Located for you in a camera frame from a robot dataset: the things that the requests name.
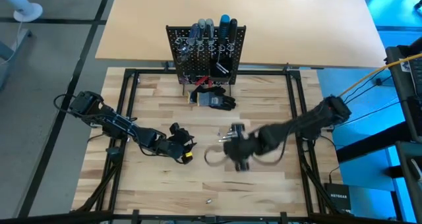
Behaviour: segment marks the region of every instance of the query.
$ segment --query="black metal frame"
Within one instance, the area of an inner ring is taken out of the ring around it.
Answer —
[[[126,69],[123,77],[121,93],[119,95],[119,102],[117,105],[117,112],[121,113],[123,110],[124,98],[127,91],[127,86],[129,85],[130,78],[133,78],[131,91],[127,106],[126,116],[130,117],[132,115],[133,103],[135,101],[136,87],[140,82],[140,74],[174,74],[176,75],[175,70],[165,69]],[[285,70],[240,70],[238,74],[242,75],[280,75],[286,77],[287,91],[289,94],[289,101],[291,106],[292,117],[297,116],[293,83],[292,78],[296,80],[297,91],[299,96],[299,101],[301,104],[301,112],[305,113],[307,108],[305,104],[305,96],[303,93],[303,87],[301,83],[301,76],[299,71],[288,71]],[[44,215],[37,217],[19,217],[16,219],[5,219],[0,220],[0,224],[4,223],[89,223],[94,221],[110,221],[114,219],[130,219],[132,223],[139,224],[143,220],[177,220],[177,221],[202,221],[206,223],[216,223],[220,221],[277,221],[280,224],[287,224],[288,222],[311,222],[311,223],[398,223],[396,221],[385,221],[377,219],[367,219],[360,217],[353,217],[348,214],[341,214],[337,211],[335,205],[327,195],[325,189],[320,183],[317,159],[315,151],[313,148],[313,143],[308,141],[309,149],[309,159],[311,161],[312,168],[308,165],[305,152],[303,150],[303,140],[299,134],[296,134],[297,141],[297,150],[301,167],[301,175],[303,182],[303,192],[305,195],[305,205],[307,208],[307,217],[288,217],[286,212],[281,212],[279,216],[272,217],[259,217],[259,216],[250,216],[250,217],[240,217],[240,216],[214,216],[214,215],[143,215],[139,214],[139,210],[133,210],[132,214],[126,215],[117,215],[113,214],[115,208],[115,202],[117,198],[117,191],[119,186],[119,177],[121,174],[121,166],[113,166],[114,180],[113,186],[111,189],[111,198],[107,210],[102,210],[104,204],[104,195],[105,190],[97,197],[97,206],[95,211],[90,211],[90,208],[79,209],[72,211],[71,213],[58,214],[58,215]],[[125,151],[126,140],[121,140],[120,151]],[[116,140],[110,139],[109,148],[115,147]],[[107,155],[104,165],[103,181],[109,181],[107,175],[109,175],[111,169],[111,157],[110,154]],[[311,191],[309,187],[309,180],[315,185],[316,193],[318,197],[318,207],[320,213],[315,213],[313,211]],[[326,208],[328,208],[331,214],[326,214]]]

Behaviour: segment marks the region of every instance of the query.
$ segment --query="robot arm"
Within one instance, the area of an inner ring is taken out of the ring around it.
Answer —
[[[323,127],[338,125],[349,119],[351,112],[339,97],[324,98],[311,111],[285,123],[265,125],[243,137],[241,126],[232,125],[228,140],[224,141],[224,153],[235,162],[238,171],[247,171],[247,159],[252,155],[264,155],[278,148],[291,133],[299,132],[304,139],[314,140]]]
[[[190,151],[196,143],[185,145],[194,138],[177,123],[172,124],[169,138],[153,128],[142,128],[136,125],[134,119],[117,114],[113,108],[104,104],[104,99],[94,92],[80,92],[73,100],[70,114],[82,119],[87,125],[92,123],[102,125],[103,133],[114,139],[126,139],[129,135],[140,146],[154,155],[172,157],[179,163],[187,164],[192,160]]]

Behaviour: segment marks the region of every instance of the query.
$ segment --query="gray floor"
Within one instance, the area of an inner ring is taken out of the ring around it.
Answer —
[[[43,18],[86,20],[94,18],[101,2],[101,0],[30,1],[43,5]],[[102,15],[103,20],[109,14],[111,3],[112,0],[107,2]],[[11,17],[11,12],[10,6],[4,0],[0,0],[0,17]],[[18,59],[9,81],[5,89],[0,92],[0,146],[2,148],[0,164],[3,167],[0,170],[0,219],[16,215],[16,209],[20,206],[22,194],[28,188],[28,181],[32,178],[56,115],[52,99],[64,93],[90,29],[89,25],[64,24],[24,24],[23,27],[31,29],[34,37],[25,42],[22,51],[17,55]],[[11,45],[17,28],[17,23],[0,23],[0,40]],[[99,92],[107,67],[160,65],[135,61],[95,60],[94,55],[103,30],[104,27],[99,26],[76,93],[80,90]],[[397,44],[399,41],[397,39],[408,33],[393,32],[392,34],[397,35],[385,37],[390,40],[390,45]],[[344,73],[346,77],[351,78],[348,72]],[[357,72],[353,80],[365,73],[364,71]],[[341,73],[325,71],[320,77],[334,80],[340,78],[339,75]],[[334,90],[341,88],[339,84],[343,87],[347,86],[344,81],[339,81],[335,85],[326,85],[324,93],[336,93]],[[385,93],[386,99],[389,95],[390,92]],[[364,109],[378,109],[379,106],[381,105],[378,103]],[[31,215],[69,211],[89,132],[90,129],[79,120],[70,116],[66,117]]]

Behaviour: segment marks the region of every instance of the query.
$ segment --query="white object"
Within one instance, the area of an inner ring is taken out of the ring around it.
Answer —
[[[28,0],[7,0],[15,8],[13,18],[19,22],[32,22],[42,14],[42,7]]]

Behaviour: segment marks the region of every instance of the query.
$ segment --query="screwdriver handle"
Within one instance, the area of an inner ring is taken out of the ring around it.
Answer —
[[[229,43],[232,43],[232,44],[235,43],[236,33],[237,33],[237,20],[233,18],[230,20]]]
[[[226,37],[229,34],[230,17],[226,14],[222,15],[220,20],[220,27],[218,28],[218,43],[225,44]]]
[[[191,31],[189,32],[189,39],[186,40],[186,42],[189,45],[194,45],[196,38],[199,36],[199,25],[198,23],[195,23],[191,27]]]
[[[204,31],[205,31],[205,20],[204,19],[199,19],[198,20],[198,25],[199,25],[199,36],[198,36],[198,41],[202,41],[202,37],[204,36]]]
[[[214,22],[212,19],[206,19],[206,33],[208,34],[208,43],[213,44],[214,43]]]

